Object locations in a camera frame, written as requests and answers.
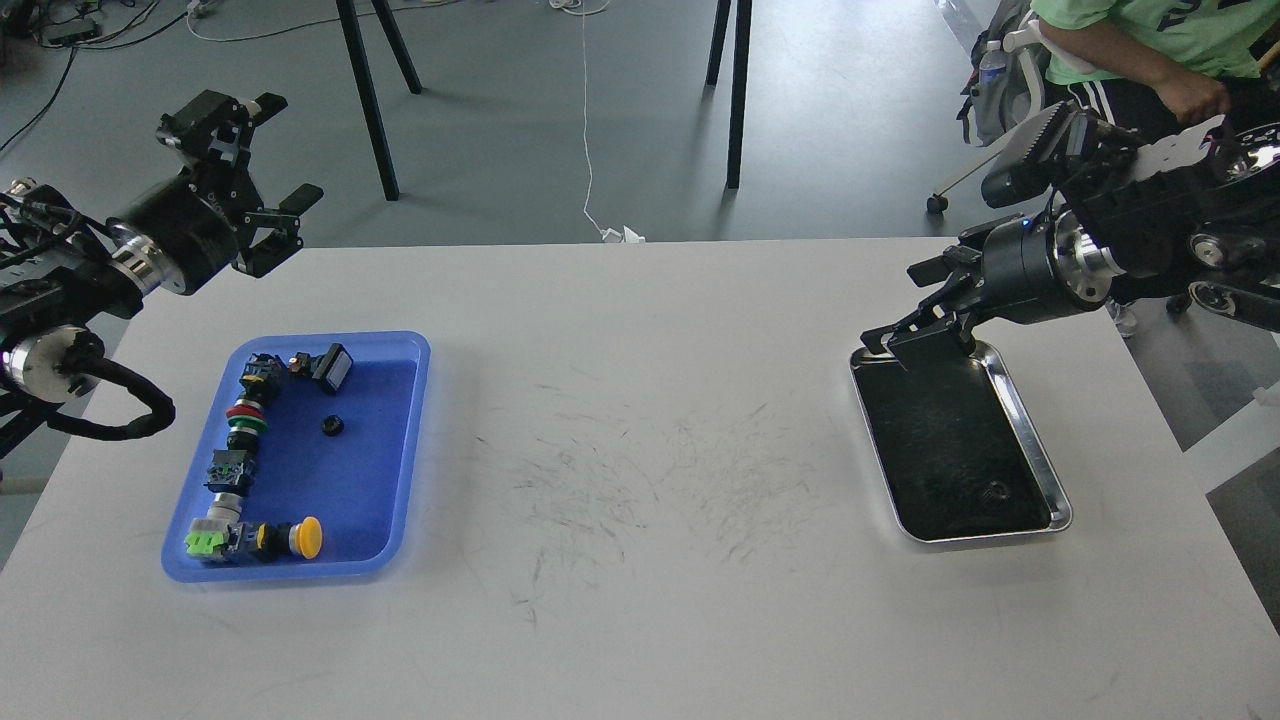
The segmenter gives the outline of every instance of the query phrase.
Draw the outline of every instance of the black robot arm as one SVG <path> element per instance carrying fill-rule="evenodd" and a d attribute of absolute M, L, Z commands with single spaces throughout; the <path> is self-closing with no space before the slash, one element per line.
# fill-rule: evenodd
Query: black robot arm
<path fill-rule="evenodd" d="M 1107 297 L 1188 292 L 1210 311 L 1280 332 L 1280 126 L 1236 137 L 1217 117 L 1155 145 L 1061 102 L 1015 131 L 983 181 L 992 208 L 1056 188 L 1033 218 L 972 228 L 908 274 L 941 283 L 909 315 L 861 334 L 906 368 L 963 357 L 992 318 L 1039 323 Z"/>
<path fill-rule="evenodd" d="M 303 184 L 269 209 L 248 174 L 255 129 L 285 105 L 278 95 L 243 102 L 206 90 L 163 115 L 156 137 L 182 170 L 106 223 L 31 179 L 0 192 L 0 457 L 41 424 L 131 439 L 173 423 L 173 401 L 105 357 L 86 324 L 100 313 L 134 316 L 161 286 L 191 295 L 227 265 L 262 277 L 302 247 L 300 217 L 323 191 Z M 270 232 L 255 242 L 260 229 Z M 148 413 L 124 425 L 59 413 L 99 380 L 124 387 Z"/>

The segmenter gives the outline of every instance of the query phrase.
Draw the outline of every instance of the white cable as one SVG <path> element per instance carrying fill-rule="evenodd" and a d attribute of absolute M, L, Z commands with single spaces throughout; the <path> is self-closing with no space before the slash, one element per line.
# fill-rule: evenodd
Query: white cable
<path fill-rule="evenodd" d="M 586 156 L 586 199 L 582 200 L 582 214 L 586 215 L 588 220 L 591 220 L 591 224 L 595 225 L 595 232 L 600 233 L 600 238 L 603 240 L 604 231 L 600 228 L 600 223 L 596 223 L 595 218 L 586 209 L 591 204 L 591 184 L 595 182 L 595 170 L 591 168 L 591 146 L 586 142 L 586 15 L 590 13 L 575 14 L 582 18 L 582 154 Z"/>
<path fill-rule="evenodd" d="M 588 15 L 598 15 L 598 14 L 603 13 L 609 6 L 609 3 L 613 3 L 613 0 L 604 0 L 604 5 L 600 5 L 599 8 L 596 8 L 594 10 L 577 10 L 577 12 L 575 12 L 575 8 L 581 8 L 582 6 L 582 0 L 568 0 L 568 3 L 564 4 L 564 5 L 556 6 L 553 4 L 552 6 L 556 8 L 557 10 L 559 10 L 559 12 L 564 13 L 566 15 L 575 15 L 575 17 L 579 17 L 579 18 L 585 18 Z"/>

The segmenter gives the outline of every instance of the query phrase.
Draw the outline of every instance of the gray floor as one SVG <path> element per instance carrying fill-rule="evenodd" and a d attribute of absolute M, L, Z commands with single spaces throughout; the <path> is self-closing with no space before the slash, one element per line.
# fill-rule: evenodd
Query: gray floor
<path fill-rule="evenodd" d="M 1208 493 L 1208 502 L 1280 630 L 1280 450 Z"/>
<path fill-rule="evenodd" d="M 979 201 L 975 178 L 951 192 L 945 218 L 924 213 L 932 187 L 978 152 L 954 118 L 977 18 L 996 3 L 756 4 L 742 184 L 726 192 L 730 63 L 721 87 L 703 83 L 714 3 L 613 0 L 585 28 L 593 215 L 664 242 L 954 236 L 1004 214 Z M 104 5 L 109 27 L 133 13 L 116 0 Z M 148 28 L 183 6 L 164 0 Z M 330 3 L 220 0 L 198 29 L 232 37 L 333 12 Z M 581 211 L 581 20 L 545 0 L 465 0 L 397 18 L 429 88 L 421 96 L 404 90 L 376 22 L 364 28 L 399 202 L 381 199 L 337 24 L 236 44 L 197 40 L 179 24 L 136 47 L 83 51 L 49 115 L 0 155 L 0 178 L 33 176 L 106 217 L 177 170 L 152 137 L 160 113 L 204 88 L 273 91 L 291 108 L 256 136 L 253 174 L 268 201 L 301 182 L 326 190 L 305 222 L 311 246 L 598 242 Z M 45 102 L 65 58 L 10 42 L 0 128 L 12 132 Z M 883 310 L 893 318 L 909 309 Z M 1144 310 L 1130 341 L 1184 447 L 1280 368 L 1275 343 L 1262 342 L 1270 336 L 1204 319 L 1171 324 Z M 122 327 L 108 323 L 104 333 Z M 850 328 L 851 341 L 861 329 Z M 1256 351 L 1206 352 L 1215 345 Z M 1239 366 L 1224 370 L 1224 361 Z M 5 469 L 14 477 L 22 462 L 51 466 L 58 443 L 46 438 L 35 457 L 15 454 Z"/>

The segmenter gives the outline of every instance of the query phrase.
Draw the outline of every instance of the silver metal joint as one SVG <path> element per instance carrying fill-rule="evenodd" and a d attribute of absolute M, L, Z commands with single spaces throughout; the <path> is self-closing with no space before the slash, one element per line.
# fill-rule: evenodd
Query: silver metal joint
<path fill-rule="evenodd" d="M 1220 291 L 1203 281 L 1193 282 L 1187 287 L 1187 292 L 1201 307 L 1226 318 L 1235 316 L 1235 296 L 1230 292 Z"/>
<path fill-rule="evenodd" d="M 14 197 L 22 197 L 23 195 L 31 192 L 31 190 L 37 184 L 40 183 L 37 183 L 32 178 L 18 178 L 12 183 L 9 183 L 9 190 L 6 190 L 5 192 L 13 195 Z"/>
<path fill-rule="evenodd" d="M 59 325 L 40 334 L 23 338 L 18 345 L 0 354 L 5 375 L 27 395 L 45 402 L 70 402 L 88 395 L 97 380 L 61 370 L 67 350 L 79 333 L 90 332 L 76 325 Z"/>
<path fill-rule="evenodd" d="M 186 290 L 182 270 L 154 240 L 124 223 L 114 223 L 110 229 L 120 242 L 111 255 L 111 265 L 129 278 L 143 296 L 160 286 L 168 286 L 177 293 Z"/>
<path fill-rule="evenodd" d="M 1202 264 L 1210 268 L 1221 268 L 1226 265 L 1226 249 L 1222 247 L 1222 241 L 1219 238 L 1198 233 L 1192 236 L 1190 240 L 1192 254 Z"/>
<path fill-rule="evenodd" d="M 1066 288 L 1085 302 L 1102 302 L 1111 278 L 1123 275 L 1110 247 L 1098 247 L 1074 213 L 1064 213 L 1055 225 L 1053 263 Z"/>

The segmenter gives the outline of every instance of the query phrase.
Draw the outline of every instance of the gray backpack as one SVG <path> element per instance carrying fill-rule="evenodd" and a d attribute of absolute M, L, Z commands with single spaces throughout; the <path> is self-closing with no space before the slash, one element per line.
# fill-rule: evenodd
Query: gray backpack
<path fill-rule="evenodd" d="M 995 79 L 980 82 L 978 64 L 987 51 L 988 40 L 1002 40 L 1007 33 L 1018 29 L 1027 13 L 1030 12 L 1030 0 L 1001 0 L 996 8 L 996 14 L 991 18 L 987 29 L 978 35 L 969 59 L 973 63 L 973 73 L 965 83 L 961 94 L 965 96 L 964 106 L 956 119 L 964 126 L 964 141 L 974 145 L 973 136 L 977 136 L 979 145 L 991 145 L 1000 136 L 1027 119 L 1033 110 L 1030 106 L 1030 91 L 1028 82 L 1043 83 L 1044 70 L 1048 68 L 1050 51 L 1043 45 L 1030 45 L 1015 50 L 1007 67 Z M 1024 65 L 1019 61 L 1019 55 L 1027 53 L 1038 69 L 1039 77 L 1028 79 L 1024 74 Z"/>

